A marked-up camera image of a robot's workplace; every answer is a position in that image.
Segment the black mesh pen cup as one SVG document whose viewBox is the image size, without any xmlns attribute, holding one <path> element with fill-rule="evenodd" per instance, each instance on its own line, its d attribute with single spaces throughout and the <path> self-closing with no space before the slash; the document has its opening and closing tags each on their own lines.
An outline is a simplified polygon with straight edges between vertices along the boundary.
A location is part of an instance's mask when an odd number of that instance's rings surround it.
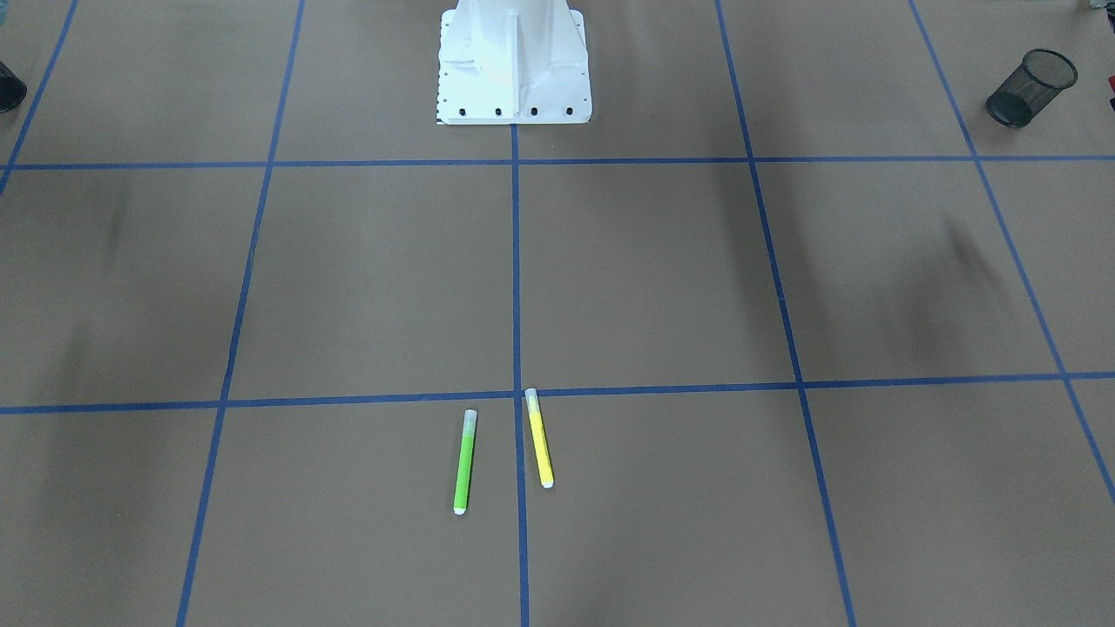
<svg viewBox="0 0 1115 627">
<path fill-rule="evenodd" d="M 1077 79 L 1077 67 L 1067 56 L 1051 49 L 1031 49 L 987 97 L 985 110 L 1000 125 L 1020 131 Z"/>
</svg>

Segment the green marker pen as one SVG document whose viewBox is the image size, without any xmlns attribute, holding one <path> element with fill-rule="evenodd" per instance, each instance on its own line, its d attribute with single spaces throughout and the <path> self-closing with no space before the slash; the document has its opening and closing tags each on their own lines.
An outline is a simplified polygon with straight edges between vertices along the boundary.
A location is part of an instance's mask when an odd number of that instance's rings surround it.
<svg viewBox="0 0 1115 627">
<path fill-rule="evenodd" d="M 456 470 L 453 505 L 450 505 L 455 517 L 465 517 L 467 511 L 469 511 L 471 467 L 473 467 L 475 455 L 477 419 L 477 409 L 467 408 L 465 409 L 465 413 L 463 413 L 458 464 Z"/>
</svg>

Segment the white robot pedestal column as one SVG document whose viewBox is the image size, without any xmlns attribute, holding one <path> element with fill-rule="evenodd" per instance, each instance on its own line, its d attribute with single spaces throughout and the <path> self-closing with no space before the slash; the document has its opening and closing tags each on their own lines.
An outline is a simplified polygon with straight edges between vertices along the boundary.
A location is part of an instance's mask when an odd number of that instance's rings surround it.
<svg viewBox="0 0 1115 627">
<path fill-rule="evenodd" d="M 459 1 L 439 27 L 439 125 L 591 120 L 585 16 L 565 1 Z"/>
</svg>

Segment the yellow marker pen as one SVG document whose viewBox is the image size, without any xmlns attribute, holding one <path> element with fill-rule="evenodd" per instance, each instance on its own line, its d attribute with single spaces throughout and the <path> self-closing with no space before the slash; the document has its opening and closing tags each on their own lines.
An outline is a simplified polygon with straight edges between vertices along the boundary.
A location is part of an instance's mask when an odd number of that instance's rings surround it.
<svg viewBox="0 0 1115 627">
<path fill-rule="evenodd" d="M 540 484 L 543 489 L 552 489 L 555 485 L 555 476 L 539 393 L 535 388 L 527 388 L 524 390 L 524 398 L 527 406 L 527 418 L 535 451 L 535 464 L 537 464 Z"/>
</svg>

